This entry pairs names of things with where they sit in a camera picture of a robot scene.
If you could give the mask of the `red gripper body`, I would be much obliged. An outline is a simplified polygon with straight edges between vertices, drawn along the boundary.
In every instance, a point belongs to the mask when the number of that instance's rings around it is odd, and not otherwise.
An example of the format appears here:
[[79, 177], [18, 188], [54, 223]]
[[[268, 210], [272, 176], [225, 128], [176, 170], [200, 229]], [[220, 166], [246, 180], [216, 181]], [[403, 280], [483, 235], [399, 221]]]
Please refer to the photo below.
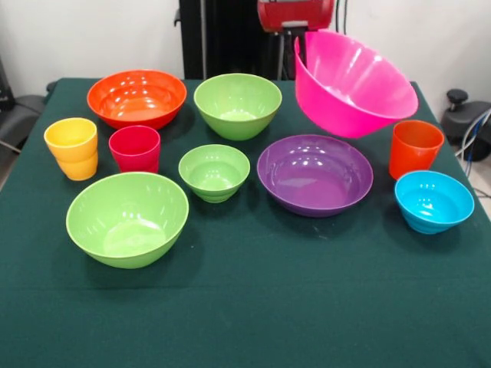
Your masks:
[[257, 11], [261, 26], [269, 33], [285, 28], [317, 31], [331, 24], [334, 1], [257, 1]]

